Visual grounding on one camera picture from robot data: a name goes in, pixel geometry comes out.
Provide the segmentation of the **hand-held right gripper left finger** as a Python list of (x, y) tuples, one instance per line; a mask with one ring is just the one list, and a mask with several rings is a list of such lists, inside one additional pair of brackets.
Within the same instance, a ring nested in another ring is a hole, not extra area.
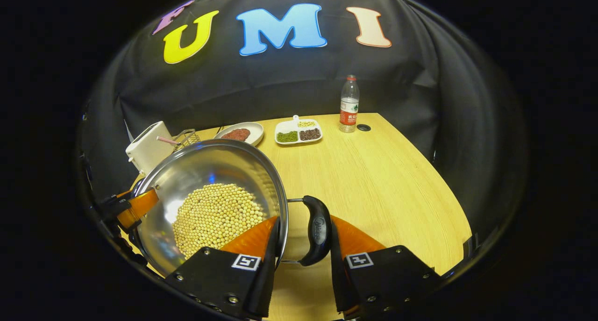
[(280, 218), (255, 225), (221, 250), (203, 247), (166, 283), (204, 306), (238, 319), (263, 319), (276, 270)]

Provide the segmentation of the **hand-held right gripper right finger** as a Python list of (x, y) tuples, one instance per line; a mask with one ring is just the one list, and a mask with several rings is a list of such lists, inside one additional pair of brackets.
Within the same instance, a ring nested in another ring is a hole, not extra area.
[(442, 283), (408, 247), (386, 247), (336, 216), (331, 222), (332, 285), (344, 319), (391, 319)]

